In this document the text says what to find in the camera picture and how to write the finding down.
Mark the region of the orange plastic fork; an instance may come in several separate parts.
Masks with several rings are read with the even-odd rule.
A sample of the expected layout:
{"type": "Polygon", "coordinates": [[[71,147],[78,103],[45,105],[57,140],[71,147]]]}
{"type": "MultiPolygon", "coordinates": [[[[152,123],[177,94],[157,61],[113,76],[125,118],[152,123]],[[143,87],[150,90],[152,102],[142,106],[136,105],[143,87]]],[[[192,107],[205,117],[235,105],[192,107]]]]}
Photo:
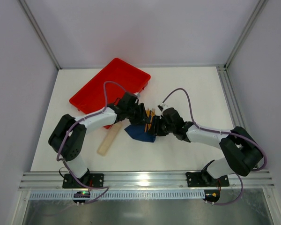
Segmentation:
{"type": "Polygon", "coordinates": [[[151,117],[154,117],[154,116],[155,116],[155,108],[153,108],[153,109],[151,110],[150,116],[151,116],[151,117]]]}

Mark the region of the orange plastic knife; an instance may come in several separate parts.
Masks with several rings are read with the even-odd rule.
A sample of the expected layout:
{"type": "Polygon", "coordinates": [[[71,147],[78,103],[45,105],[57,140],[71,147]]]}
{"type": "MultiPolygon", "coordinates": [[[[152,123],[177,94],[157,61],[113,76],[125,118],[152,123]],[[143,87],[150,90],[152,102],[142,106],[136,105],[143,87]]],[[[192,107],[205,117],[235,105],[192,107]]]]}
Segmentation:
{"type": "Polygon", "coordinates": [[[151,111],[150,111],[150,109],[148,108],[147,110],[146,110],[146,115],[147,115],[147,122],[146,122],[146,125],[145,125],[145,133],[147,132],[147,130],[148,130],[148,127],[149,127],[149,125],[150,125],[150,113],[151,113],[151,111]]]}

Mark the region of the dark blue paper napkin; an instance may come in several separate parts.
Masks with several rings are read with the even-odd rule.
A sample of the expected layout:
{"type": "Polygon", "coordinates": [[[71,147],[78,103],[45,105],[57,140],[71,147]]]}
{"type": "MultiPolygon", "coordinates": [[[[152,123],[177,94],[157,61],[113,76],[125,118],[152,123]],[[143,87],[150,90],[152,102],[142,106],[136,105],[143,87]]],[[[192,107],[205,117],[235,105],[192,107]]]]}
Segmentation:
{"type": "Polygon", "coordinates": [[[155,136],[145,132],[145,125],[129,125],[125,129],[126,133],[134,140],[154,143],[155,136]]]}

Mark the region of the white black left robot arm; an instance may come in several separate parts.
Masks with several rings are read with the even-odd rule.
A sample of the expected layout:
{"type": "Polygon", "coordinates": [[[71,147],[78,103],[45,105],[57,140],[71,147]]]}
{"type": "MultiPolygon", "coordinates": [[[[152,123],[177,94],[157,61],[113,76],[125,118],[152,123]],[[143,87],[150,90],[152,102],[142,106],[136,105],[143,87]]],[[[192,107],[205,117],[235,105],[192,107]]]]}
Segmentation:
{"type": "Polygon", "coordinates": [[[70,173],[80,179],[89,171],[80,155],[86,134],[125,119],[131,124],[149,122],[144,104],[139,103],[138,97],[130,92],[125,92],[115,103],[107,104],[96,112],[81,117],[63,115],[48,143],[57,153],[57,161],[65,163],[70,173]]]}

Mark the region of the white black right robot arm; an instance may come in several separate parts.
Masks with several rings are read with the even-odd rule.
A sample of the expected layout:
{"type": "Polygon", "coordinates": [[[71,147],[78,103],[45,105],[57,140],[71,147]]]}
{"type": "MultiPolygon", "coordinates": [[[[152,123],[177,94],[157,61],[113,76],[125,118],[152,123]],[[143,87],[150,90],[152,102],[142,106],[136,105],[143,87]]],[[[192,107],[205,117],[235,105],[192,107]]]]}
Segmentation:
{"type": "Polygon", "coordinates": [[[255,141],[242,127],[212,130],[196,126],[193,121],[184,121],[173,107],[162,104],[158,108],[162,114],[154,119],[155,136],[173,134],[180,141],[201,143],[222,151],[223,158],[210,161],[198,174],[201,186],[215,185],[219,178],[228,174],[247,176],[263,158],[255,141]]]}

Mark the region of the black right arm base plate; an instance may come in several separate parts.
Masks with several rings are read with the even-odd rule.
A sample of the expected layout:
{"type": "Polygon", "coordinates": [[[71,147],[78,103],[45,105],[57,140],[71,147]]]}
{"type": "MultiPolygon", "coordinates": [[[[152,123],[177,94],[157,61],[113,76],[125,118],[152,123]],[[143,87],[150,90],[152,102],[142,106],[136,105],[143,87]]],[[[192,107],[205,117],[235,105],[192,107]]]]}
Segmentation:
{"type": "Polygon", "coordinates": [[[185,176],[189,188],[229,187],[227,175],[215,179],[206,172],[186,172],[185,176]]]}

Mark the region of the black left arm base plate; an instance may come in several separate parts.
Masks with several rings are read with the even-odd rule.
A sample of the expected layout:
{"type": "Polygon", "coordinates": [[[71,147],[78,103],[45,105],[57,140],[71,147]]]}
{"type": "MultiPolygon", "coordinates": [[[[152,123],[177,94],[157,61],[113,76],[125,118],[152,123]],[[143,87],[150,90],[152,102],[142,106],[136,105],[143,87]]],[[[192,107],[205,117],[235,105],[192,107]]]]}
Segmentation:
{"type": "MultiPolygon", "coordinates": [[[[88,187],[102,188],[104,186],[104,174],[103,173],[87,173],[79,179],[79,181],[88,187]]],[[[64,175],[62,188],[73,189],[73,188],[84,188],[81,186],[71,174],[67,173],[64,175]]]]}

